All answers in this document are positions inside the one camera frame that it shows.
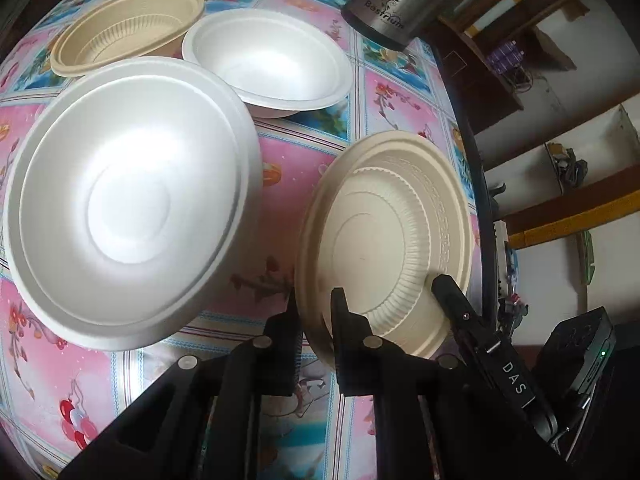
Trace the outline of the beige ribbed bowl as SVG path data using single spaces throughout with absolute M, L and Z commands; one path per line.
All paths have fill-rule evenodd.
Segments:
M 78 77 L 126 58 L 173 56 L 204 8 L 205 0 L 107 0 L 58 36 L 51 70 Z

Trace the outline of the beige patterned plate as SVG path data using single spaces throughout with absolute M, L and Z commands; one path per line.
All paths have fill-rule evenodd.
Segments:
M 450 333 L 431 286 L 468 289 L 475 238 L 466 195 L 446 156 L 422 136 L 372 134 L 334 159 L 307 208 L 295 263 L 306 338 L 334 364 L 331 292 L 376 336 L 428 359 Z

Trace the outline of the colourful patterned tablecloth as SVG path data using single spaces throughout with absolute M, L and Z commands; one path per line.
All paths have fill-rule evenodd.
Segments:
M 34 121 L 70 84 L 50 67 L 59 34 L 105 0 L 1 0 L 1 169 L 9 172 Z M 283 309 L 297 233 L 322 174 L 348 144 L 400 129 L 434 143 L 470 182 L 459 117 L 431 47 L 390 53 L 350 29 L 346 0 L 205 0 L 208 12 L 257 8 L 290 14 L 336 40 L 354 68 L 341 104 L 257 126 L 264 161 L 259 234 L 224 296 L 152 346 L 99 352 L 56 336 L 1 275 L 2 477 L 53 479 L 180 356 L 220 356 Z

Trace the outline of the large white foam bowl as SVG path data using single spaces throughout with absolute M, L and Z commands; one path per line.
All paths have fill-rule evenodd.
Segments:
M 226 287 L 252 240 L 262 154 L 222 79 L 130 58 L 57 96 L 20 144 L 3 234 L 29 310 L 71 344 L 155 344 Z

